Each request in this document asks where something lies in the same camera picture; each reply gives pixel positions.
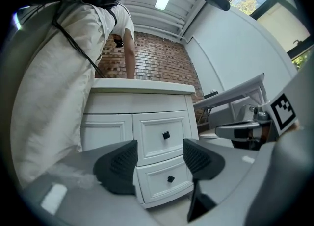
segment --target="floor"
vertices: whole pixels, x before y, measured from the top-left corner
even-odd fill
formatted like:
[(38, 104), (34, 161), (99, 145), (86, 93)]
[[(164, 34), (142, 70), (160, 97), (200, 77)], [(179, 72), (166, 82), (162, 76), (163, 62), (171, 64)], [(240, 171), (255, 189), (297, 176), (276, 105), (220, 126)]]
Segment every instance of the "floor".
[(147, 211), (162, 226), (184, 226), (187, 225), (190, 204), (191, 201), (186, 195), (166, 204), (149, 208)]

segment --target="ceiling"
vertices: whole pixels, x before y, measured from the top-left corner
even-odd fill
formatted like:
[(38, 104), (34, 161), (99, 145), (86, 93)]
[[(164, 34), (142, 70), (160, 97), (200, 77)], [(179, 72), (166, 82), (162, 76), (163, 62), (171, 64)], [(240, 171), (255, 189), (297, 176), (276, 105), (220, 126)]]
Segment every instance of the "ceiling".
[(130, 11), (135, 31), (180, 41), (204, 0), (170, 0), (164, 11), (155, 8), (157, 0), (122, 0)]

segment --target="face mask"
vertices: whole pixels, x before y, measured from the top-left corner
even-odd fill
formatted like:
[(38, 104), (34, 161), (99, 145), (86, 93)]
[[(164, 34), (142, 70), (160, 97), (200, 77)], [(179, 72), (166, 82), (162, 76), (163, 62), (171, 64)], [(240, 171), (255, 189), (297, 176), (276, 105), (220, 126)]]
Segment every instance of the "face mask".
[(123, 47), (123, 40), (113, 39), (113, 41), (117, 44), (117, 48)]

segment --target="beige pants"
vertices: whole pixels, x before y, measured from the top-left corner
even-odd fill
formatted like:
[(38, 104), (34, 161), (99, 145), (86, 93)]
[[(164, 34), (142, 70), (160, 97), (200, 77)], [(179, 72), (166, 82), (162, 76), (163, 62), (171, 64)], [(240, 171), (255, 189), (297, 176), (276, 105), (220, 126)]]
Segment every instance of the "beige pants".
[[(105, 37), (92, 6), (75, 3), (58, 22), (94, 62), (99, 58)], [(13, 107), (11, 151), (22, 187), (81, 151), (80, 124), (93, 79), (88, 60), (52, 27), (25, 72)]]

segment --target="dresser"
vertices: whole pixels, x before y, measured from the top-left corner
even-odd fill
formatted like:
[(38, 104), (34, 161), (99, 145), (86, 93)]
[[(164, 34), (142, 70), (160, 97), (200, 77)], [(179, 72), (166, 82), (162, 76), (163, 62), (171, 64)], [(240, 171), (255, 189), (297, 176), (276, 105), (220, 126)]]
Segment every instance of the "dresser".
[(193, 190), (183, 138), (198, 139), (190, 85), (149, 80), (95, 79), (81, 124), (83, 151), (138, 141), (133, 183), (144, 208)]

